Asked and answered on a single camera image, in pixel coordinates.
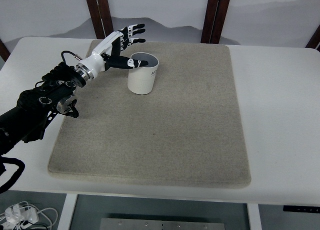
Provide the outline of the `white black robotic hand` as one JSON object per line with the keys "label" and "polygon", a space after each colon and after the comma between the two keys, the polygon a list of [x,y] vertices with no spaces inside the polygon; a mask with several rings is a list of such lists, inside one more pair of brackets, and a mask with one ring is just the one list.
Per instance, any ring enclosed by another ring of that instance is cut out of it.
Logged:
{"label": "white black robotic hand", "polygon": [[147,66],[148,61],[121,56],[121,52],[127,47],[145,42],[145,39],[133,38],[134,35],[142,34],[145,31],[144,24],[135,24],[112,32],[92,50],[89,57],[80,60],[76,68],[92,79],[99,72],[106,71],[109,68],[130,70]]}

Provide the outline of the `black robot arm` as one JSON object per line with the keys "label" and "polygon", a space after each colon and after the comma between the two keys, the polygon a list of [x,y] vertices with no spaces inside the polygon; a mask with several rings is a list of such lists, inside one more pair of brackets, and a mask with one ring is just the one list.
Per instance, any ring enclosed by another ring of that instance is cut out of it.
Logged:
{"label": "black robot arm", "polygon": [[43,139],[56,114],[77,118],[74,91],[92,78],[92,72],[82,62],[74,67],[62,61],[33,89],[21,92],[16,106],[0,117],[0,153],[8,153],[20,141]]}

